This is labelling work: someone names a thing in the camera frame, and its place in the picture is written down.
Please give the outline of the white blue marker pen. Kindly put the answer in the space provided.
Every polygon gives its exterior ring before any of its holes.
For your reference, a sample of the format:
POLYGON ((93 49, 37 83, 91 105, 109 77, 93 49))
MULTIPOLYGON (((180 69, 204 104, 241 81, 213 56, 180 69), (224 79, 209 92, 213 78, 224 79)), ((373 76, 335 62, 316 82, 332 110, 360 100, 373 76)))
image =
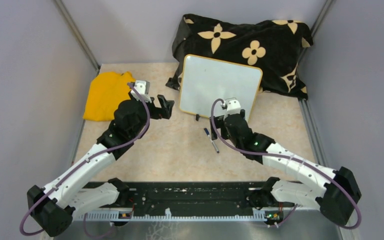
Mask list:
POLYGON ((207 129, 207 128, 204 128, 204 131, 205 131, 205 134, 206 136, 208 137, 208 139, 210 140, 210 143, 211 145, 213 146, 214 150, 216 151, 217 154, 220 153, 220 150, 218 149, 216 143, 214 142, 214 140, 212 139, 212 136, 210 134, 210 131, 207 129))

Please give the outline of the yellow framed whiteboard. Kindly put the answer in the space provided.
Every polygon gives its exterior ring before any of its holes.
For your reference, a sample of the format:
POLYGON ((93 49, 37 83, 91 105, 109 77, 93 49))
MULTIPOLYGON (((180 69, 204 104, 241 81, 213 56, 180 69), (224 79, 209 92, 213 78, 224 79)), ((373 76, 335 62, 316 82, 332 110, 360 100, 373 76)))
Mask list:
POLYGON ((262 78, 258 67, 188 54, 183 60, 179 109, 209 118, 215 100, 235 98, 249 120, 262 78))

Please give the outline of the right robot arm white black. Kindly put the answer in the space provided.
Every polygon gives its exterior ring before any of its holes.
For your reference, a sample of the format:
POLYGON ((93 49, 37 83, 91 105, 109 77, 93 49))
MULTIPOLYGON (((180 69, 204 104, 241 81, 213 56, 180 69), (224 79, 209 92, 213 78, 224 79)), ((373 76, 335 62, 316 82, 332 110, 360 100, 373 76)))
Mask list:
POLYGON ((227 147, 246 159, 282 171, 295 181, 270 177, 260 190, 267 206, 293 203, 295 207, 318 210, 335 225, 353 230, 362 223, 358 202, 362 197, 354 173, 342 166, 333 169, 294 154, 273 138, 254 132, 243 117, 235 114, 212 115, 209 118, 211 138, 220 139, 227 147))

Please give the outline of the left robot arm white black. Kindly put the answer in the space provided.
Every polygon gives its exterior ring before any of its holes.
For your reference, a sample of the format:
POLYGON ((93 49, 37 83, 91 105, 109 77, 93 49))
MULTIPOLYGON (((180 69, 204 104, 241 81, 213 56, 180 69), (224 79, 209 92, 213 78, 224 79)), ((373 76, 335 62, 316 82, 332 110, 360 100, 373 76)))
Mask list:
POLYGON ((27 191, 28 213, 50 237, 62 234, 77 217, 100 207, 131 206, 130 188, 116 177, 95 188, 85 186, 145 134, 151 119, 170 119, 175 102, 159 94, 157 107, 153 97, 128 95, 114 111, 108 129, 78 162, 44 187, 34 185, 27 191))

